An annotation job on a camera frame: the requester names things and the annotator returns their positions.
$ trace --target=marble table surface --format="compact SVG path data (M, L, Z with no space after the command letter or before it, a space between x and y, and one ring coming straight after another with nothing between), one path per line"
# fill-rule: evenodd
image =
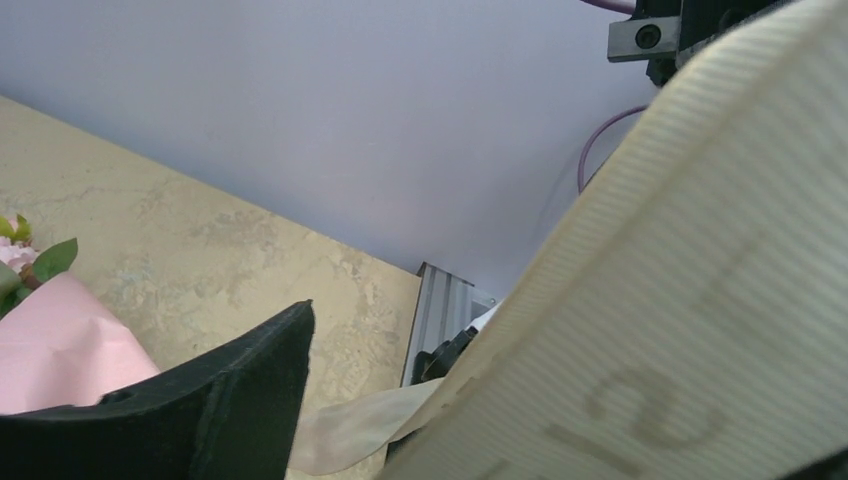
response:
M77 237L72 272L160 368L312 298L303 412L400 384L418 277L3 97L0 172L0 213Z

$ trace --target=black clamp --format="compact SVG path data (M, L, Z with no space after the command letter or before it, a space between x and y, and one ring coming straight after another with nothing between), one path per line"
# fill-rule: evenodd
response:
M412 385L429 382L430 380L443 378L447 375L448 371L459 360L462 352L468 348L468 345L477 336L477 333L476 328L469 327L459 332L453 337L453 340L443 342L438 348L433 350L433 353L418 352L412 367ZM412 440L418 432L419 430L416 430L395 442L389 443L386 450L386 461L391 460L397 455L401 447Z

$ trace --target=white backdrop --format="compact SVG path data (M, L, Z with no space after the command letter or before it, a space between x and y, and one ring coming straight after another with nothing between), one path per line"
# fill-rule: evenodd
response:
M0 94L502 295L573 202L586 137L655 93L644 64L606 62L618 18L577 0L0 0Z

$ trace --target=purple cable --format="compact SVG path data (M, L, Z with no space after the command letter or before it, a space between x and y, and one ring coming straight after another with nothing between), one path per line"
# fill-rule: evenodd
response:
M586 159L589 157L589 151L592 150L592 145L595 143L595 140L597 140L598 137L600 137L606 129L614 125L619 120L627 118L630 115L635 115L639 112L644 112L646 108L648 108L647 105L642 105L619 113L618 115L604 122L603 125L598 127L598 129L595 130L592 136L589 137L589 140L587 140L586 144L583 145L583 151L580 152L580 161L577 163L577 193L583 193L583 189L586 188Z
M604 10L609 10L612 12L624 13L626 15L633 15L633 11L636 9L636 6L631 3L618 2L616 0L580 0L583 3L588 3L594 7L600 7Z

